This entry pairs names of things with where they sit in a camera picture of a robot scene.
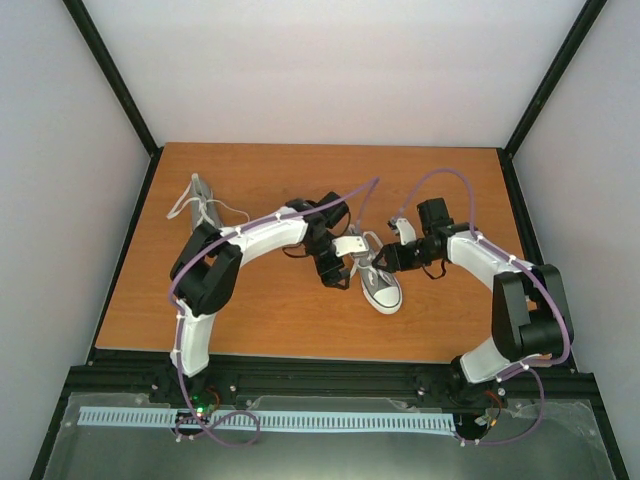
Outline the white shoelace of sneaker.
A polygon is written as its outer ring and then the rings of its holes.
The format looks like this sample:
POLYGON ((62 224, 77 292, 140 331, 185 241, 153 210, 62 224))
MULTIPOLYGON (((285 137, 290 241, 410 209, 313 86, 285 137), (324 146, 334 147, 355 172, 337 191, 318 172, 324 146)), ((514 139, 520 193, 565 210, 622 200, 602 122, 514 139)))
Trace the white shoelace of sneaker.
POLYGON ((367 254, 352 256, 353 264, 350 271, 350 277, 353 278, 354 275, 358 273, 367 288, 376 289, 379 282, 379 273, 372 266, 372 260, 376 257, 379 249, 382 247, 382 242, 374 231, 361 231, 353 224, 349 225, 348 233, 351 235, 363 236, 369 246, 369 252, 367 254))

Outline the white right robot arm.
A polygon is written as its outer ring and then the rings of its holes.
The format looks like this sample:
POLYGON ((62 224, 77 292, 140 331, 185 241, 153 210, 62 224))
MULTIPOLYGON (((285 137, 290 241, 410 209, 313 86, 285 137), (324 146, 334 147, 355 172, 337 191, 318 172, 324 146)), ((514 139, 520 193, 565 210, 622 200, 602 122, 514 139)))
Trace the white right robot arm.
POLYGON ((492 293, 491 334, 453 361, 468 384, 506 380, 534 366, 564 363, 573 340, 564 285, 559 270, 507 253, 471 223, 456 223, 442 198, 418 205, 422 235, 406 218, 388 225, 398 236, 384 245, 373 266, 388 273, 425 270, 438 261, 458 266, 492 293))

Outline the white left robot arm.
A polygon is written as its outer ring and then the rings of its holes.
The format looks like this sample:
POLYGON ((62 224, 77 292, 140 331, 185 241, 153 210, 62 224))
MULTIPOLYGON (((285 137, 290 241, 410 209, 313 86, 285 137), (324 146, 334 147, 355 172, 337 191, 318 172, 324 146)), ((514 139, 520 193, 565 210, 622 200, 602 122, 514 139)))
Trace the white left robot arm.
POLYGON ((178 373, 172 388, 186 402, 201 400, 208 378, 209 340, 215 317, 232 298, 240 269, 275 250, 301 245, 322 284, 346 290, 350 274, 332 232, 350 215, 346 201, 330 192, 318 202, 294 199, 273 213, 235 227, 198 226, 170 272, 169 300, 177 309, 170 354, 178 373))

